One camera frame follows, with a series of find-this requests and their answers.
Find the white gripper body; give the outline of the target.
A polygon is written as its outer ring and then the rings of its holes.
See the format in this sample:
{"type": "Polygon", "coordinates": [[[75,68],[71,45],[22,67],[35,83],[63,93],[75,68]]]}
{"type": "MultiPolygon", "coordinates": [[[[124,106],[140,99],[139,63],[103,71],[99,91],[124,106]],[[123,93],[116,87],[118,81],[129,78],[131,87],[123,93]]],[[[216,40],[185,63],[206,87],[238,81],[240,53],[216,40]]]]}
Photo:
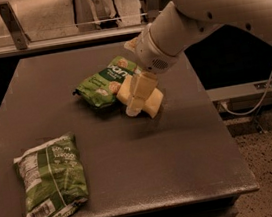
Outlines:
{"type": "Polygon", "coordinates": [[[185,49],[182,26],[179,23],[151,23],[136,40],[135,55],[147,72],[162,74],[179,60],[185,49]]]}

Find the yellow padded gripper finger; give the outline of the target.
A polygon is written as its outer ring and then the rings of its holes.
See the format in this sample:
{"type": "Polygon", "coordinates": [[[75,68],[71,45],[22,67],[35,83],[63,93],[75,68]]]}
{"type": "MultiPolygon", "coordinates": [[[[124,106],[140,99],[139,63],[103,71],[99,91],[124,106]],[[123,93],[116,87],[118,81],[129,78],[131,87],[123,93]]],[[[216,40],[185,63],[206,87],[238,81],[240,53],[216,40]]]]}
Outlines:
{"type": "Polygon", "coordinates": [[[125,113],[128,116],[136,117],[141,113],[145,101],[157,87],[157,76],[150,72],[141,72],[134,74],[130,82],[130,95],[125,113]]]}

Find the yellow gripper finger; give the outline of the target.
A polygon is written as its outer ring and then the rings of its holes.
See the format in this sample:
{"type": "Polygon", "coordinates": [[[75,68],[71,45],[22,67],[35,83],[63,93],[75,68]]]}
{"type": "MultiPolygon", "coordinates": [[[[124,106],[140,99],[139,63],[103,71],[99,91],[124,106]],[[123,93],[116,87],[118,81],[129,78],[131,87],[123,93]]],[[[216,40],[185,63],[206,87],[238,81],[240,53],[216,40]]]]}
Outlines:
{"type": "Polygon", "coordinates": [[[128,49],[130,52],[134,52],[136,50],[137,45],[137,37],[132,38],[124,43],[124,48],[128,49]]]}

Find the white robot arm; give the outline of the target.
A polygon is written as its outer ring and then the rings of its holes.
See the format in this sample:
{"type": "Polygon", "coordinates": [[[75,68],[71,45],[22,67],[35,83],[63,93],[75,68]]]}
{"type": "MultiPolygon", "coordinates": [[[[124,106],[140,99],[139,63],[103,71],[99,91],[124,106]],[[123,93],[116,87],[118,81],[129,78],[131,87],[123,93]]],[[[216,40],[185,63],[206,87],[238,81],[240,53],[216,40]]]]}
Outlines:
{"type": "Polygon", "coordinates": [[[135,117],[189,46],[221,26],[233,26],[272,45],[272,0],[171,0],[138,35],[134,54],[143,69],[131,81],[126,113],[135,117]]]}

